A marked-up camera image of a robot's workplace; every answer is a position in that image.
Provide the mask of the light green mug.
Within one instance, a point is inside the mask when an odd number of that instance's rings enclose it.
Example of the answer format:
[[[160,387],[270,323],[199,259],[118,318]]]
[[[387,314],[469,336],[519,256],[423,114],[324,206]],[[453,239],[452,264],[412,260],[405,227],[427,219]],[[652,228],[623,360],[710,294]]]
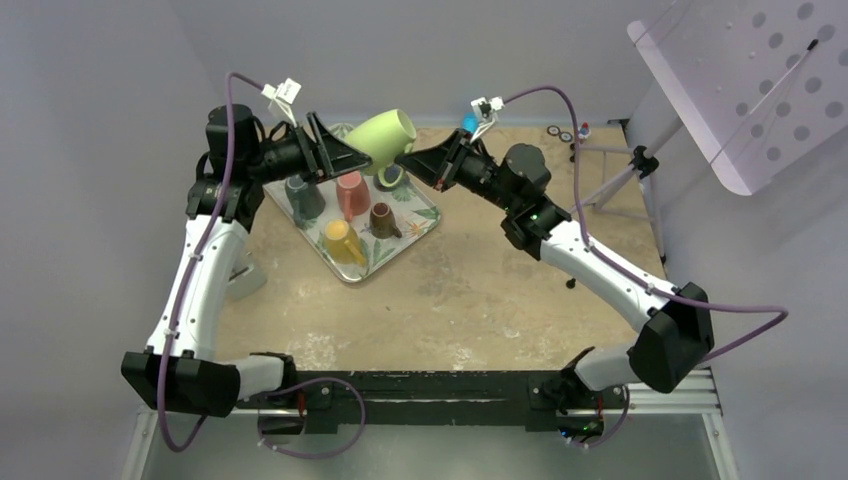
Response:
[[[374,176],[392,164],[398,155],[409,153],[417,131],[409,116],[400,109],[380,113],[351,130],[344,141],[369,155],[372,164],[363,167],[364,175]]]

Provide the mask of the yellow mug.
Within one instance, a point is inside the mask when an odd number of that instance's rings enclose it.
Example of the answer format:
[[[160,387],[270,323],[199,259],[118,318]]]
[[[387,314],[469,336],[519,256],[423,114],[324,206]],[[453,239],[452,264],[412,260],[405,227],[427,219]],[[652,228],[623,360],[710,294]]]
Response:
[[[337,264],[366,266],[360,239],[344,219],[330,220],[324,229],[324,246],[329,257]]]

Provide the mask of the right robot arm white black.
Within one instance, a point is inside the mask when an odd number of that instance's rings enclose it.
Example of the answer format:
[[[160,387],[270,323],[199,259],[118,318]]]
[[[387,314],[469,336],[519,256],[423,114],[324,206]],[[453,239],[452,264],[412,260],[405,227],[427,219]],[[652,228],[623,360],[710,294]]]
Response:
[[[396,157],[408,174],[438,191],[460,185],[505,213],[506,238],[518,250],[570,275],[610,305],[637,339],[589,347],[561,371],[561,392],[584,407],[608,387],[641,382],[668,394],[714,346],[706,292],[682,287],[625,261],[590,236],[546,194],[551,173],[543,152],[519,143],[496,162],[479,141],[457,129],[442,143]]]

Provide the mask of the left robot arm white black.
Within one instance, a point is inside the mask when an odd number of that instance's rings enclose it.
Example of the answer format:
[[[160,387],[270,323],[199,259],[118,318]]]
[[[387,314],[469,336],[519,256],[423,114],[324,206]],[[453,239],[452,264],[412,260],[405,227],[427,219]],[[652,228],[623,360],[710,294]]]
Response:
[[[125,353],[120,372],[150,408],[206,417],[228,416],[257,394],[272,408],[297,399],[285,354],[251,354],[218,363],[215,338],[233,270],[242,254],[264,186],[289,178],[316,185],[372,164],[334,136],[316,113],[274,140],[252,110],[221,105],[207,116],[208,150],[187,194],[182,258],[162,316],[140,352]]]

